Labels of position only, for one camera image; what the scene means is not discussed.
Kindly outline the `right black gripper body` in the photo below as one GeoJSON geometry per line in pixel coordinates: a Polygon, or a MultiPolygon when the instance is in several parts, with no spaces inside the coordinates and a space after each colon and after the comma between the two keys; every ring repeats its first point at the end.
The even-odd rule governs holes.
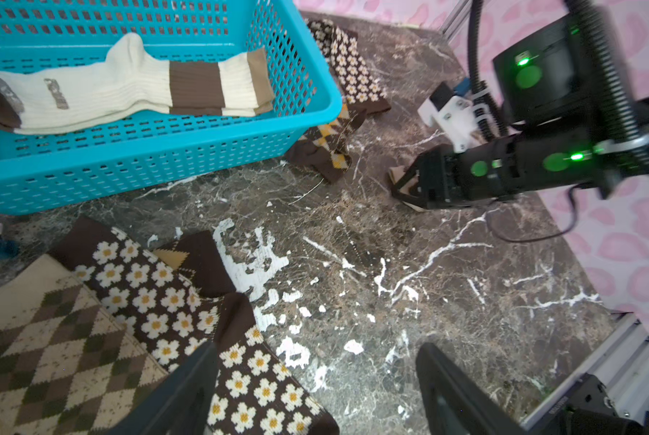
{"type": "Polygon", "coordinates": [[[591,144],[580,133],[516,134],[459,155],[447,144],[426,150],[391,193],[425,210],[440,210],[590,181],[591,144]],[[418,194],[402,194],[399,188],[415,175],[418,194]]]}

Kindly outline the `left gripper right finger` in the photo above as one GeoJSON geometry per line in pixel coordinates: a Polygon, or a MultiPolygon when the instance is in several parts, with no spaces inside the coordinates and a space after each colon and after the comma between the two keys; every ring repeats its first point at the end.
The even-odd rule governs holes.
{"type": "Polygon", "coordinates": [[[432,343],[416,357],[416,373],[432,434],[524,434],[465,373],[432,343]]]}

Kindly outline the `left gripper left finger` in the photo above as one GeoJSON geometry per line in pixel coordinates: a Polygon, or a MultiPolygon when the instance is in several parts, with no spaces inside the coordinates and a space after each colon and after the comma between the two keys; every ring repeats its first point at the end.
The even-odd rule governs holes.
{"type": "Polygon", "coordinates": [[[202,434],[217,384],[218,352],[205,342],[109,434],[202,434]]]}

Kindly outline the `daisy sock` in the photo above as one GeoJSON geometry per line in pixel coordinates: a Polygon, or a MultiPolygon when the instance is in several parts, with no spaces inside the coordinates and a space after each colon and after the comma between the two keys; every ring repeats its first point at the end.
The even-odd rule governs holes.
{"type": "Polygon", "coordinates": [[[211,434],[336,434],[333,416],[270,349],[246,295],[201,297],[118,228],[81,217],[50,255],[92,290],[169,372],[205,342],[218,352],[211,434]]]}
{"type": "Polygon", "coordinates": [[[341,89],[344,102],[368,115],[391,110],[380,80],[359,53],[357,34],[331,20],[306,18],[305,23],[341,89]]]}

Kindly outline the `tan argyle sock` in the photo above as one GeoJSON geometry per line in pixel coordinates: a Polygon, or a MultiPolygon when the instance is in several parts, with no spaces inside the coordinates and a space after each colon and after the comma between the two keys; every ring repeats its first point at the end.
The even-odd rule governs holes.
{"type": "MultiPolygon", "coordinates": [[[[392,167],[389,168],[388,174],[390,181],[393,185],[396,185],[397,182],[404,176],[406,173],[406,168],[404,166],[397,166],[397,167],[392,167]]],[[[418,194],[418,183],[419,183],[419,177],[418,175],[415,175],[413,178],[411,178],[409,181],[407,181],[403,186],[399,188],[400,192],[404,195],[417,195],[418,194]]],[[[414,204],[411,204],[407,201],[404,201],[403,204],[411,208],[417,213],[424,213],[426,210],[424,208],[420,208],[414,204]]]]}
{"type": "Polygon", "coordinates": [[[104,434],[167,375],[50,256],[0,287],[0,434],[104,434]]]}

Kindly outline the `dark brown argyle sock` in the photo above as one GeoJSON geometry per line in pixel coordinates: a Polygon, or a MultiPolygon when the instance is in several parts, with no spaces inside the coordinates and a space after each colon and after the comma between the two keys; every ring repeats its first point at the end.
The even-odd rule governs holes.
{"type": "Polygon", "coordinates": [[[348,142],[366,119],[366,109],[345,104],[335,120],[308,129],[284,158],[291,164],[314,169],[326,181],[335,183],[352,166],[348,142]]]}
{"type": "Polygon", "coordinates": [[[210,231],[184,236],[153,253],[186,277],[201,297],[222,297],[237,291],[210,231]]]}

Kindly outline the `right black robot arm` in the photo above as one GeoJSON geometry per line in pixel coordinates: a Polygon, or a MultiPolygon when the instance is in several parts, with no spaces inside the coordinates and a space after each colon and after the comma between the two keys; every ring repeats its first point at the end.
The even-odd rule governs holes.
{"type": "Polygon", "coordinates": [[[424,210],[563,186],[609,197],[626,178],[649,175],[649,99],[636,101],[607,13],[569,1],[558,21],[494,58],[504,104],[480,79],[482,3],[469,12],[471,112],[484,143],[422,152],[397,179],[396,199],[424,210]]]}

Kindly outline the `teal plastic basket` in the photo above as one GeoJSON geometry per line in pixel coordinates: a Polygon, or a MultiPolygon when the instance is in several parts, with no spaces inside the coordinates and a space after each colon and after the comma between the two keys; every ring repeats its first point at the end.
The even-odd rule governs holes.
{"type": "Polygon", "coordinates": [[[275,158],[341,109],[289,1],[0,1],[0,214],[275,158]]]}

